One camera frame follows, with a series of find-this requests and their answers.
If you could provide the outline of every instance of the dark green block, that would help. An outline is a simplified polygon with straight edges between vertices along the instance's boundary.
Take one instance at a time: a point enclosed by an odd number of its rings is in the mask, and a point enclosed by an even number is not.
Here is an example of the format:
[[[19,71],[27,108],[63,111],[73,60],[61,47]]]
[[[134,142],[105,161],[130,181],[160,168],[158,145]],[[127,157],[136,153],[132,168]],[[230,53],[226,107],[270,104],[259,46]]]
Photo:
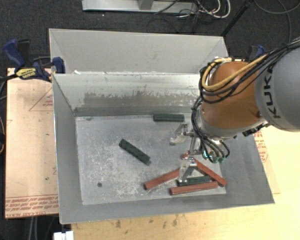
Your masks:
[[[179,186],[186,186],[186,185],[194,185],[194,184],[201,184],[210,182],[210,176],[199,176],[199,177],[190,177],[186,179],[186,183],[179,182]]]
[[[154,114],[153,120],[156,122],[184,122],[183,114]]]
[[[143,162],[146,165],[150,164],[150,156],[143,153],[140,149],[126,141],[125,139],[122,139],[119,143],[119,146],[129,152],[131,155],[139,159],[141,162]]]

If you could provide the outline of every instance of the wooden stick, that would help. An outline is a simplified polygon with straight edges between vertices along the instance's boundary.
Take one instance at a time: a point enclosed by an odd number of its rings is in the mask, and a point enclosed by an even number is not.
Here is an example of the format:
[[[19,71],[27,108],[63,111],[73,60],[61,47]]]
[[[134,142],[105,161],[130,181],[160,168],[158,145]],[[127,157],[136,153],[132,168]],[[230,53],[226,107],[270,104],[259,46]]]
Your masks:
[[[212,181],[208,183],[187,185],[187,186],[177,186],[170,188],[170,195],[184,194],[189,192],[216,189],[218,187],[217,181]]]
[[[185,153],[183,157],[187,158],[188,153]],[[213,170],[206,167],[204,164],[199,162],[197,159],[194,159],[194,161],[196,162],[196,166],[197,166],[198,171],[200,171],[201,173],[205,173],[205,174],[209,175],[212,179],[217,181],[222,187],[227,185],[227,181],[224,178],[222,178],[220,175],[216,174]]]
[[[162,183],[168,182],[170,180],[173,180],[179,176],[179,168],[176,170],[173,170],[171,172],[168,172],[164,175],[161,175],[158,178],[152,179],[146,183],[143,184],[143,187],[145,190],[151,189],[153,187],[156,187]]]

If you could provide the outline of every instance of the yellow clamp label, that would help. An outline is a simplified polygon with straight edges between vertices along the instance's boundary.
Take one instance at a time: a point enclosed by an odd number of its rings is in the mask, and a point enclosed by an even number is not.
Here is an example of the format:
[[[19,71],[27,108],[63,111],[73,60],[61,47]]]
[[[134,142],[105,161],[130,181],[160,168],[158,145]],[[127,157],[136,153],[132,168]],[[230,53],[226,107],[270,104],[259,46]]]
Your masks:
[[[36,75],[36,69],[34,67],[25,67],[21,68],[17,73],[15,73],[18,77],[23,79],[32,77]]]

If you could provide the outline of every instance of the cardboard sheet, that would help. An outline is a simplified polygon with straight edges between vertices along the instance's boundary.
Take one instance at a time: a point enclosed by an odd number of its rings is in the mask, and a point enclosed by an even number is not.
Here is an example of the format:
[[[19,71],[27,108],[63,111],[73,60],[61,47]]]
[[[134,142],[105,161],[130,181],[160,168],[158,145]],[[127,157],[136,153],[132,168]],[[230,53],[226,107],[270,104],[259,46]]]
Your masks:
[[[6,219],[59,212],[54,137],[52,84],[8,81]]]

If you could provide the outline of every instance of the yellow cable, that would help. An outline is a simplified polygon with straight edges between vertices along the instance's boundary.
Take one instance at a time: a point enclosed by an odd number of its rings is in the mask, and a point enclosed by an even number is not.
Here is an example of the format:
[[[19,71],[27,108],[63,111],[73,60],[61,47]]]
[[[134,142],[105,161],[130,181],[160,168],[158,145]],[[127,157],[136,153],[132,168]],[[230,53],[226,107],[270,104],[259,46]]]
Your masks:
[[[235,79],[238,75],[240,75],[241,73],[247,71],[247,70],[250,70],[251,68],[253,68],[256,64],[258,64],[260,61],[262,61],[264,59],[266,55],[263,55],[257,59],[255,59],[254,61],[252,61],[251,63],[249,63],[248,65],[244,66],[243,68],[241,68],[240,70],[238,70],[237,72],[233,73],[232,75],[228,76],[227,78],[225,78],[224,80],[216,83],[216,84],[213,84],[213,85],[207,85],[205,84],[206,83],[206,79],[207,79],[207,76],[208,74],[210,73],[210,71],[213,69],[213,67],[218,64],[218,63],[221,63],[221,62],[224,62],[225,60],[227,62],[231,61],[231,58],[220,58],[220,59],[216,59],[215,61],[213,61],[209,67],[205,70],[203,76],[202,76],[202,81],[201,81],[201,85],[202,87],[207,90],[207,91],[215,91],[221,87],[224,87],[225,85],[227,85],[228,83],[230,83],[233,79]]]

